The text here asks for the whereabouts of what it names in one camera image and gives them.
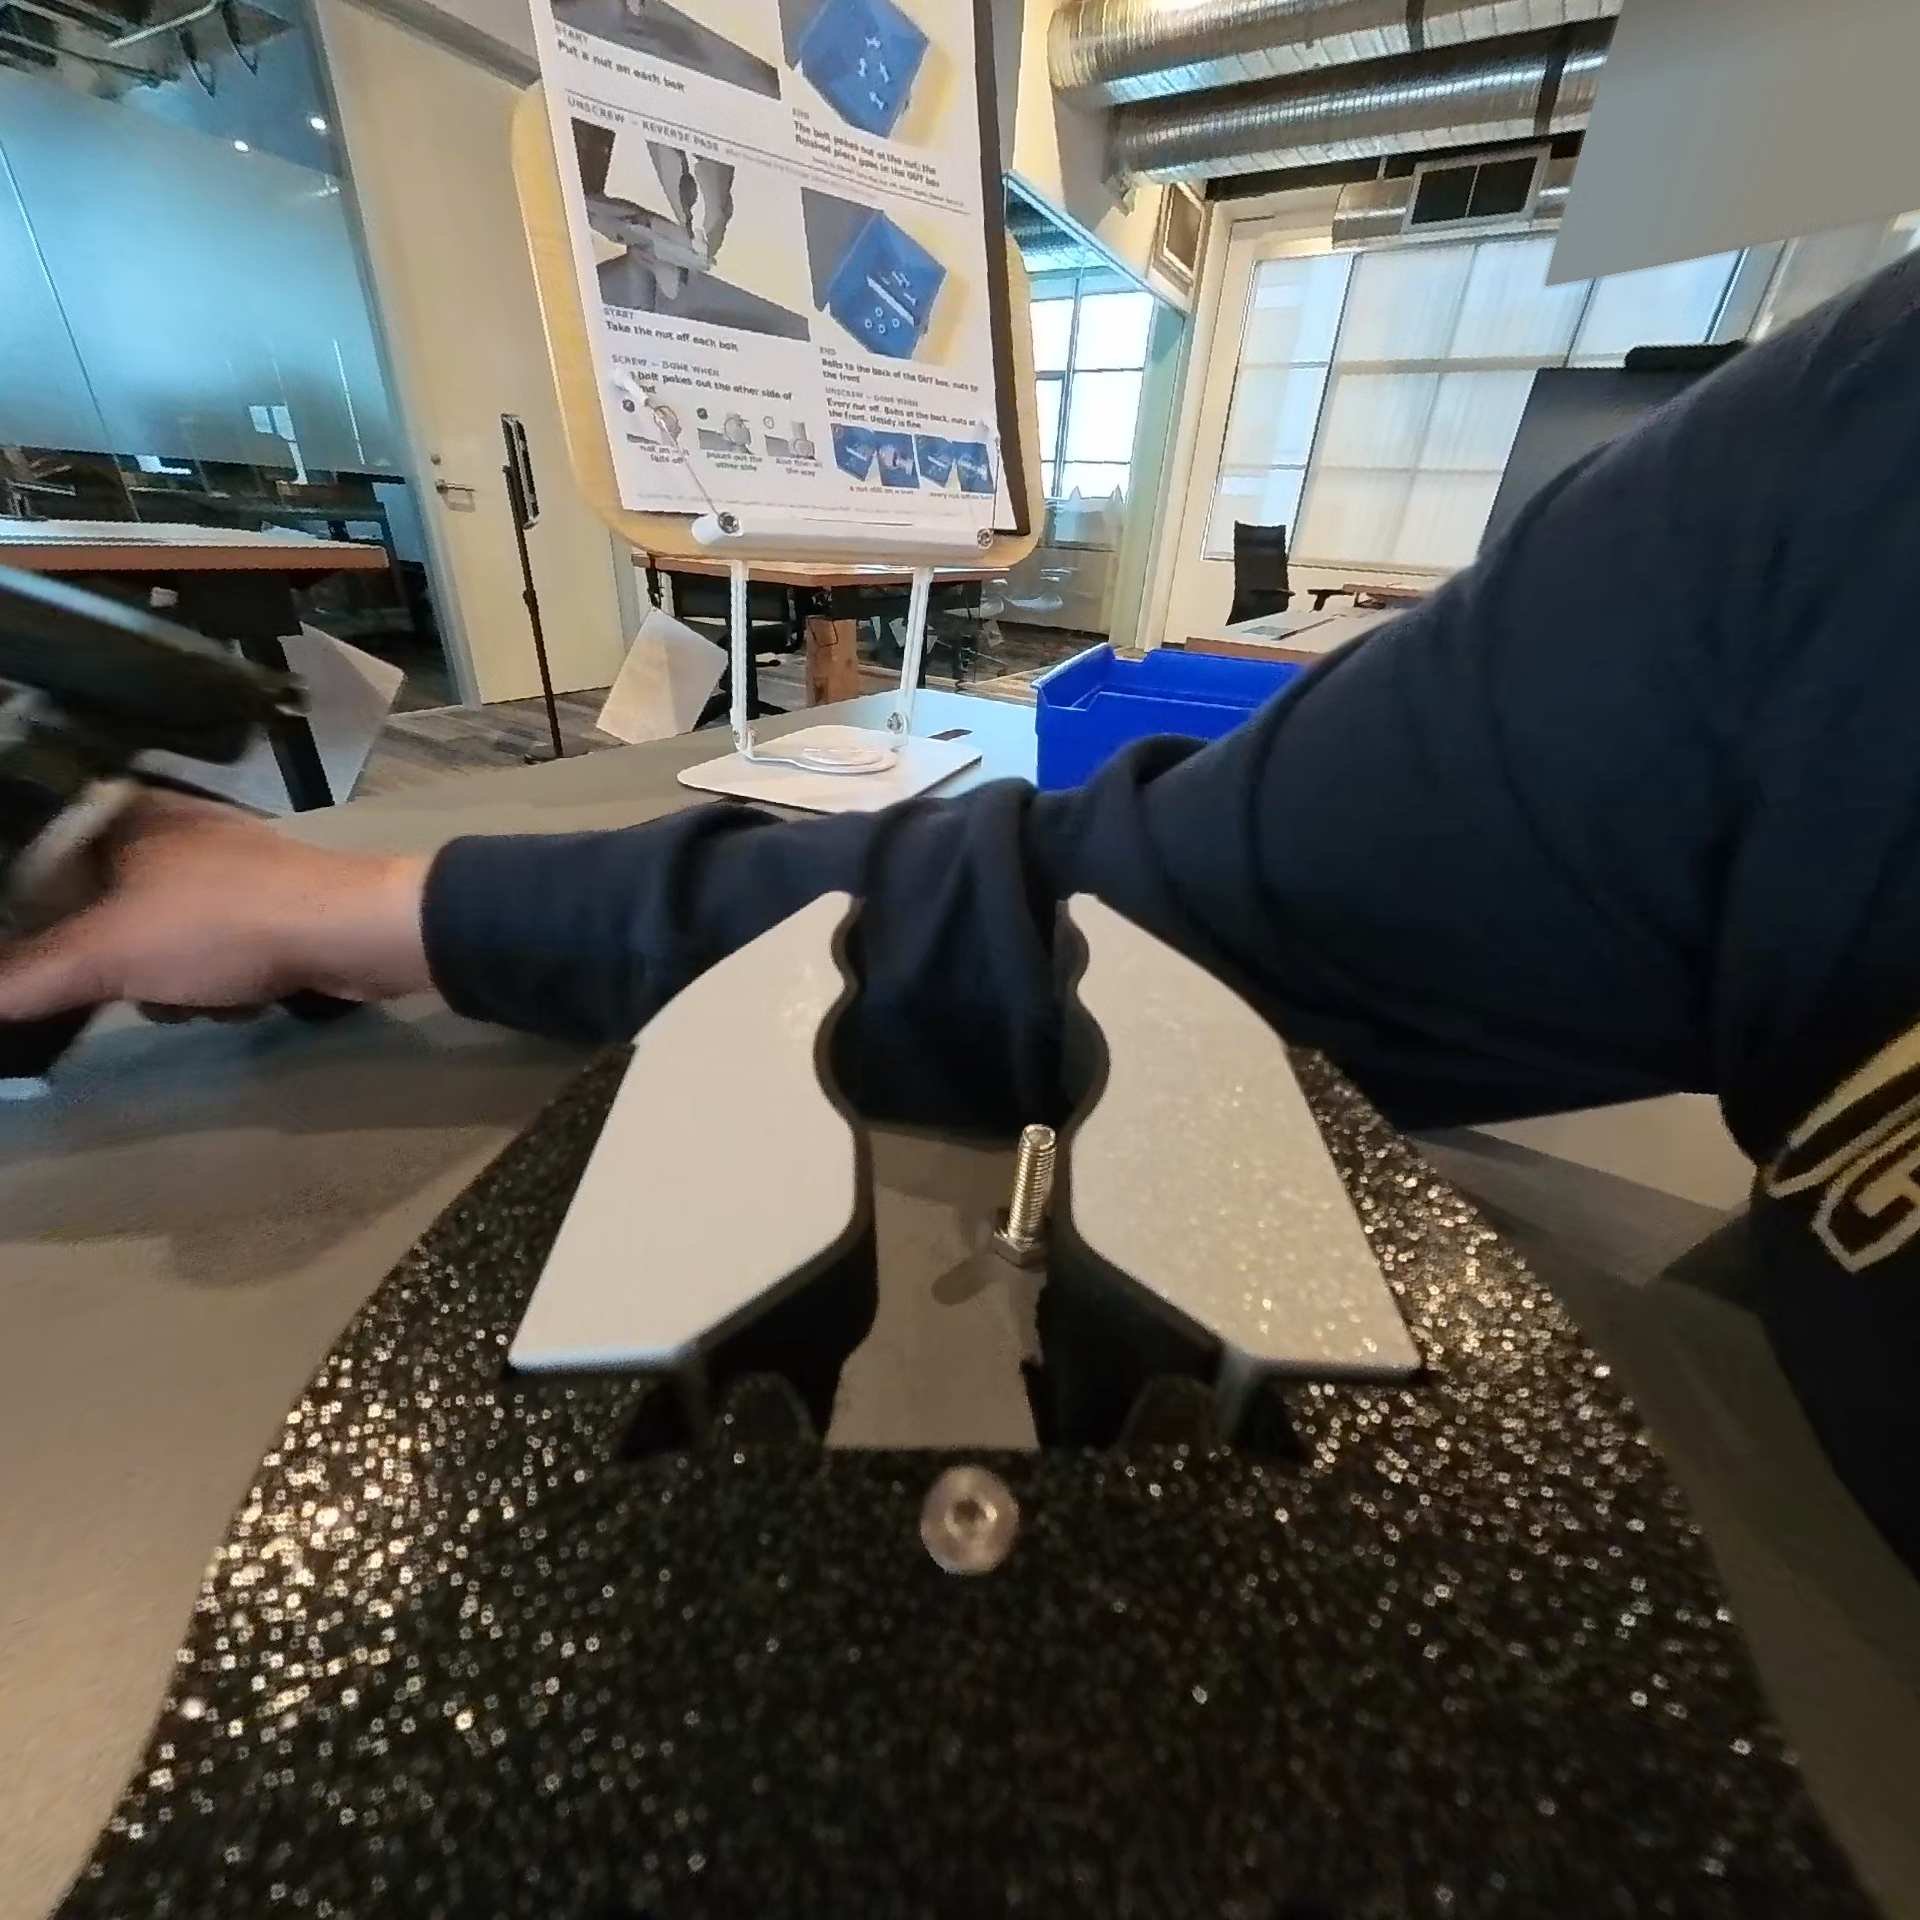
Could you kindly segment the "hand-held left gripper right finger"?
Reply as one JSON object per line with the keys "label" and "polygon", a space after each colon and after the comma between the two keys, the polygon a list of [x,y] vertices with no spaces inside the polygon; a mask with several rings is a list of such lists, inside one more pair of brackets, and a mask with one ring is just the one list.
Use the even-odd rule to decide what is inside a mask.
{"label": "hand-held left gripper right finger", "polygon": [[1206,1441],[1274,1390],[1407,1385],[1423,1356],[1274,1027],[1092,894],[1060,908],[1062,1084],[1044,1448],[1119,1448],[1162,1381]]}

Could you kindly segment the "silver hex bolt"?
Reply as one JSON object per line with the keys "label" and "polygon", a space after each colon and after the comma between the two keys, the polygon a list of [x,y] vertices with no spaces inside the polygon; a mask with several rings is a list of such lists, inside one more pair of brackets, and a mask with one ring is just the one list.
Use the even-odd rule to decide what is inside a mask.
{"label": "silver hex bolt", "polygon": [[1047,1261],[1056,1154],[1054,1126],[1029,1122],[1020,1129],[1009,1192],[990,1234],[993,1253],[1020,1270],[1042,1268]]}

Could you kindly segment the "blue plastic bin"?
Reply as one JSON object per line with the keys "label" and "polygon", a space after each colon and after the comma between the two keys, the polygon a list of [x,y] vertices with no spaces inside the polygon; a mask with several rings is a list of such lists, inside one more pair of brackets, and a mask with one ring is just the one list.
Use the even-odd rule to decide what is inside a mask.
{"label": "blue plastic bin", "polygon": [[1094,645],[1035,681],[1036,786],[1063,791],[1139,741],[1213,741],[1306,670],[1258,652],[1157,647],[1137,658]]}

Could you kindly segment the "person's right forearm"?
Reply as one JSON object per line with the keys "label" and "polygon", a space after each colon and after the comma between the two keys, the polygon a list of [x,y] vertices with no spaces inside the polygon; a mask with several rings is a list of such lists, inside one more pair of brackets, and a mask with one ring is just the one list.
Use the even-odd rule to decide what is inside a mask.
{"label": "person's right forearm", "polygon": [[1544,489],[1213,744],[815,822],[705,805],[459,838],[423,948],[466,1018],[624,1041],[842,890],[873,1117],[1058,1093],[1058,904],[1242,991],[1409,1127],[1711,1093],[1753,1158],[1916,1101],[1918,264]]}

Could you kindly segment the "person's right hand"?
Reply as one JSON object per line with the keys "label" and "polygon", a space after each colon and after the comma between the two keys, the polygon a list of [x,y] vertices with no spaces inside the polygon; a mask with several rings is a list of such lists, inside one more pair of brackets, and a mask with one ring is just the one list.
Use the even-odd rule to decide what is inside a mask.
{"label": "person's right hand", "polygon": [[322,994],[432,984],[430,856],[302,841],[211,800],[144,786],[83,852],[86,899],[4,939],[2,1020],[131,1005],[160,1023],[250,1020]]}

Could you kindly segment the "wooden table with black legs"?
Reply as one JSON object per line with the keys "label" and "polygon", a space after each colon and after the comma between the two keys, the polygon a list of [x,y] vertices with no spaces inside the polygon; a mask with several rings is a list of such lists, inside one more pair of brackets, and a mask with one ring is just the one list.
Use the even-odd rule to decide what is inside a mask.
{"label": "wooden table with black legs", "polygon": [[185,755],[237,744],[241,708],[212,674],[175,669],[148,638],[157,620],[288,676],[282,649],[302,627],[293,595],[336,573],[392,573],[374,543],[196,523],[2,519],[4,696],[38,690],[92,732]]}

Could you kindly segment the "black tripod pole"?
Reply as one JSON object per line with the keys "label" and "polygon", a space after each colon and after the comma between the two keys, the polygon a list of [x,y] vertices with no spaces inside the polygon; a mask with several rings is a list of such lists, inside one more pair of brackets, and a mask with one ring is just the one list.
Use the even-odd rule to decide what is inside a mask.
{"label": "black tripod pole", "polygon": [[529,528],[534,528],[540,521],[540,496],[538,496],[536,471],[533,465],[533,453],[525,437],[524,420],[518,413],[498,413],[498,428],[504,440],[500,474],[504,474],[504,483],[507,487],[509,512],[513,517],[513,532],[515,532],[516,555],[522,580],[522,604],[529,625],[536,667],[540,676],[542,705],[547,721],[549,755],[552,760],[558,760],[563,757],[558,687],[554,685],[552,679],[552,667],[543,629],[542,604],[529,553]]}

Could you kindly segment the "white door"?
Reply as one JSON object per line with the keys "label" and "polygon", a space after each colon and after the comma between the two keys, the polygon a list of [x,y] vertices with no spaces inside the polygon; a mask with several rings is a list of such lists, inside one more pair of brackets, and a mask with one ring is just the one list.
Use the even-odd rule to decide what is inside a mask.
{"label": "white door", "polygon": [[407,485],[455,690],[511,703],[542,688],[504,467],[520,419],[549,678],[612,683],[632,571],[572,478],[558,388],[516,199],[511,131],[536,80],[524,3],[311,6],[367,253]]}

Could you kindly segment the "wooden board document stand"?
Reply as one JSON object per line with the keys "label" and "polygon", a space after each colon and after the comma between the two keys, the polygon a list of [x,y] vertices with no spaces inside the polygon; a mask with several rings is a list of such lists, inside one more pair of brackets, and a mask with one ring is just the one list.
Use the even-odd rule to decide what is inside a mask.
{"label": "wooden board document stand", "polygon": [[[1018,244],[1006,231],[1011,327],[1018,363],[1020,471],[1024,516],[1013,534],[991,534],[973,550],[934,541],[923,526],[901,541],[898,526],[819,523],[792,516],[747,525],[732,512],[666,514],[630,510],[617,498],[612,447],[590,361],[585,302],[574,273],[543,91],[538,82],[522,98],[515,122],[515,172],[549,361],[558,384],[563,435],[570,467],[597,516],[633,552],[660,557],[711,557],[725,564],[732,638],[732,748],[684,771],[682,782],[707,796],[761,800],[776,805],[844,813],[873,811],[901,798],[930,793],[975,768],[981,748],[964,737],[939,741],[919,732],[916,703],[927,629],[930,579],[943,568],[1006,570],[1036,543],[1044,499],[1038,490],[1036,404],[1029,343],[1029,284]],[[867,721],[799,721],[797,732],[756,739],[745,687],[749,665],[749,577],[768,562],[808,566],[873,566],[909,575],[900,683],[882,715]]]}

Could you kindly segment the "white folded paper sheet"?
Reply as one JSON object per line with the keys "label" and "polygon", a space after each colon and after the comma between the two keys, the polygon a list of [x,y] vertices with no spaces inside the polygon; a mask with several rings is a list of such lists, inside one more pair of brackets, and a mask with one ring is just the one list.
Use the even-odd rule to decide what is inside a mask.
{"label": "white folded paper sheet", "polygon": [[650,607],[594,721],[596,732],[624,744],[696,732],[729,669],[725,645]]}

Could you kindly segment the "white desk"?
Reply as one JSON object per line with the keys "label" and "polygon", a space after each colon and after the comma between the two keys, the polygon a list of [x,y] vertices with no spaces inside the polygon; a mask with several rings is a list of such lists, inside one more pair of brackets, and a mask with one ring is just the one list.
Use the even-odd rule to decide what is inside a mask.
{"label": "white desk", "polygon": [[1211,633],[1188,634],[1168,645],[1188,654],[1315,663],[1429,597],[1431,588],[1391,588],[1375,580],[1312,588],[1301,611],[1288,607],[1245,616]]}

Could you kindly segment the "long wooden table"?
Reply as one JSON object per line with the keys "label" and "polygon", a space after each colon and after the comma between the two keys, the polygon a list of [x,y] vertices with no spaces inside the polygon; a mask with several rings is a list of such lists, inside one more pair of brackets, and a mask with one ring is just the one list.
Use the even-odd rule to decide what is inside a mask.
{"label": "long wooden table", "polygon": [[[711,557],[632,555],[642,606],[680,616],[729,645],[729,579]],[[1006,669],[1000,636],[1002,570],[943,568],[930,579],[921,649],[923,687],[966,690]],[[768,562],[749,577],[749,715],[779,717],[806,705],[804,620],[844,616],[858,625],[860,694],[883,690],[900,674],[909,575],[873,566]]]}

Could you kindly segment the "printed instruction sheet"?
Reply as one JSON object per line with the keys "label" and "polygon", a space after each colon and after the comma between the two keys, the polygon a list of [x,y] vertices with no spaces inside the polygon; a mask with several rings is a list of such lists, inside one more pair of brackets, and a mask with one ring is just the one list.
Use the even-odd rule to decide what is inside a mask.
{"label": "printed instruction sheet", "polygon": [[529,3],[617,498],[1024,516],[990,3]]}

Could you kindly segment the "black display screen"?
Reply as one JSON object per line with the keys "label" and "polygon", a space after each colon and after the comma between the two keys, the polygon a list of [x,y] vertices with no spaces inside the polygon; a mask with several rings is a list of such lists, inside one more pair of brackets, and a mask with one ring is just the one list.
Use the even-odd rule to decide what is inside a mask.
{"label": "black display screen", "polygon": [[1506,453],[1501,483],[1479,534],[1477,555],[1488,553],[1537,496],[1745,347],[1745,341],[1637,345],[1618,366],[1537,372]]}

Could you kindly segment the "ceiling air vent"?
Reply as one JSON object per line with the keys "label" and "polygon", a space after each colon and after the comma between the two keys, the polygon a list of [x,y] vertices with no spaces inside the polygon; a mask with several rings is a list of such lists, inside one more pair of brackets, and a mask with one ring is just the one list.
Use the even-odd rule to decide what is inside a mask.
{"label": "ceiling air vent", "polygon": [[1569,190],[1547,145],[1425,159],[1411,179],[1404,233],[1553,224],[1565,212]]}

